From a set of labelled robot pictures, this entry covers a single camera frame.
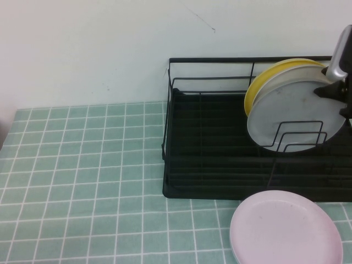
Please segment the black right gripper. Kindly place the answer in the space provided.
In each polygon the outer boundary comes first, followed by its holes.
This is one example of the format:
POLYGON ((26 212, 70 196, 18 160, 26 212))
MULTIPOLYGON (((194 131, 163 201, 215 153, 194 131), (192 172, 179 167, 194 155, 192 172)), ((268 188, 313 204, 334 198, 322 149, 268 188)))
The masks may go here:
POLYGON ((346 108, 340 109, 339 114, 345 119, 352 118, 351 81, 349 79, 318 87, 314 89, 314 94, 320 98, 328 98, 337 100, 339 102, 344 102, 346 104, 346 108))

